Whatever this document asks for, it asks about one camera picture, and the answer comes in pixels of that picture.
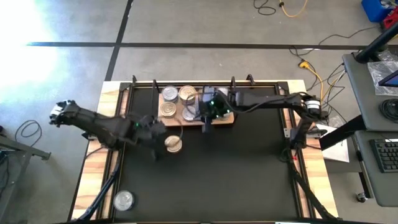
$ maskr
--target wooden tray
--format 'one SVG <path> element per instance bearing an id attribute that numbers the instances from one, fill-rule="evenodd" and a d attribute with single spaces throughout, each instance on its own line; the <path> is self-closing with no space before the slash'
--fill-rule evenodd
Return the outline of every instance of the wooden tray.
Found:
<path id="1" fill-rule="evenodd" d="M 160 113 L 160 106 L 164 102 L 163 96 L 160 93 L 159 94 L 159 105 L 157 107 L 157 114 Z M 181 103 L 181 99 L 179 98 L 178 101 L 175 103 L 177 105 L 177 112 L 174 116 L 174 118 L 160 118 L 160 120 L 168 127 L 171 126 L 201 126 L 203 125 L 203 122 L 201 121 L 185 121 L 184 118 L 182 117 L 182 110 L 184 109 L 184 105 Z M 221 119 L 215 119 L 213 120 L 212 124 L 232 124 L 234 123 L 234 116 L 231 114 L 228 118 L 225 118 L 224 120 Z"/>

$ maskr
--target wooden board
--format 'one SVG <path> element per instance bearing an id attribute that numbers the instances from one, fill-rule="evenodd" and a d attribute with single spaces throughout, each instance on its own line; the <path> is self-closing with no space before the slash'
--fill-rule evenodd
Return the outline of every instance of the wooden board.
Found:
<path id="1" fill-rule="evenodd" d="M 158 108 L 157 114 L 161 114 L 160 112 L 160 106 L 162 105 L 162 103 L 164 102 L 163 96 L 160 93 L 159 94 L 159 104 L 158 104 Z M 200 126 L 203 125 L 203 122 L 201 121 L 185 121 L 184 118 L 182 117 L 182 110 L 184 109 L 184 105 L 182 105 L 181 100 L 178 99 L 178 101 L 175 103 L 177 105 L 177 112 L 175 113 L 174 118 L 160 118 L 161 121 L 163 121 L 163 123 L 168 126 Z M 234 116 L 233 114 L 231 116 L 228 116 L 228 118 L 226 119 L 215 119 L 213 120 L 212 124 L 232 124 L 234 122 Z"/>
<path id="2" fill-rule="evenodd" d="M 256 83 L 261 82 L 287 82 L 289 84 L 289 91 L 291 93 L 295 93 L 298 91 L 305 91 L 305 85 L 303 80 L 256 80 Z M 113 116 L 116 109 L 116 102 L 118 100 L 119 95 L 119 86 L 120 82 L 104 82 L 103 88 L 101 91 L 101 97 L 99 98 L 98 104 L 98 112 L 107 116 Z M 123 98 L 123 108 L 126 106 L 126 99 Z M 289 112 L 288 110 L 284 110 L 286 123 L 290 124 Z M 295 114 L 296 123 L 298 124 L 300 121 L 300 117 Z M 310 146 L 320 147 L 319 141 L 316 139 L 307 139 L 307 144 Z M 99 147 L 99 143 L 97 141 L 93 141 L 89 143 L 88 152 L 91 152 Z M 310 188 L 312 192 L 317 196 L 319 201 L 323 206 L 334 216 L 338 216 L 335 201 L 333 198 L 333 192 L 331 191 L 328 173 L 326 171 L 325 162 L 323 160 L 322 152 L 319 149 L 313 149 L 311 147 L 307 147 L 303 150 L 303 156 L 305 161 L 305 168 L 308 175 L 308 181 L 310 184 Z M 86 208 L 90 206 L 92 201 L 95 199 L 96 195 L 100 191 L 101 182 L 104 173 L 106 160 L 106 151 L 101 150 L 97 153 L 92 154 L 85 161 L 83 167 L 83 173 L 81 175 L 80 184 L 78 186 L 78 194 L 76 196 L 75 204 L 73 205 L 73 213 L 72 219 L 78 218 L 80 215 L 84 213 Z M 298 162 L 296 162 L 296 167 L 299 170 L 300 167 Z M 108 210 L 110 201 L 110 192 L 106 195 L 105 206 L 104 208 L 103 218 L 108 217 Z M 300 200 L 302 202 L 303 212 L 305 217 L 309 217 L 307 201 L 305 198 L 305 194 L 302 189 L 299 189 Z"/>

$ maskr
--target gray floor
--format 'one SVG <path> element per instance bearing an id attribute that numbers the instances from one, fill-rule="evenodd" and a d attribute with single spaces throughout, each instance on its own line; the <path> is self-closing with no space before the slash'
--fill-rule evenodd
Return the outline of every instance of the gray floor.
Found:
<path id="1" fill-rule="evenodd" d="M 317 44 L 331 34 L 350 35 L 375 26 L 359 0 L 310 1 L 298 18 L 281 13 L 278 1 L 273 16 L 260 16 L 251 0 L 135 0 L 130 11 L 124 42 L 208 42 L 261 44 Z M 287 1 L 287 10 L 297 12 L 303 1 Z M 64 222 L 68 216 L 87 141 L 74 127 L 48 124 L 52 106 L 73 99 L 95 110 L 108 69 L 112 48 L 21 47 L 25 42 L 114 42 L 127 0 L 36 1 L 9 11 L 22 10 L 5 37 L 15 45 L 3 49 L 0 81 L 0 124 L 13 136 L 27 119 L 36 119 L 43 137 L 36 147 L 52 152 L 49 161 L 33 158 L 12 205 L 10 222 Z M 352 39 L 332 38 L 326 44 L 365 45 L 377 29 Z M 306 56 L 326 78 L 341 63 L 344 50 L 316 50 Z M 297 67 L 299 59 L 288 50 L 243 49 L 136 49 L 121 48 L 112 80 L 223 80 L 234 75 L 243 79 L 303 79 L 313 75 Z M 358 115 L 347 77 L 346 89 L 332 105 L 346 118 Z M 319 88 L 311 91 L 319 94 Z M 353 200 L 360 192 L 355 174 L 331 174 L 330 181 L 340 217 L 347 220 L 395 223 L 396 208 L 381 208 L 374 200 L 365 204 Z"/>

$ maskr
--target computer keyboard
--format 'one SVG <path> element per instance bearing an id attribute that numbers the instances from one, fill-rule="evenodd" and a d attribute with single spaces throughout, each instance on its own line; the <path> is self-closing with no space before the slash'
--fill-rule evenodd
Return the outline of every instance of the computer keyboard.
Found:
<path id="1" fill-rule="evenodd" d="M 381 172 L 398 172 L 398 139 L 369 141 Z"/>

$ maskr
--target blue bin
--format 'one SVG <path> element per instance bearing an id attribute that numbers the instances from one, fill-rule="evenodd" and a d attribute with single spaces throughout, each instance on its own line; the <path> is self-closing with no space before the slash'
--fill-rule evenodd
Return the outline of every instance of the blue bin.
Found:
<path id="1" fill-rule="evenodd" d="M 392 9 L 384 9 L 380 0 L 362 0 L 363 9 L 371 22 L 381 22 Z"/>

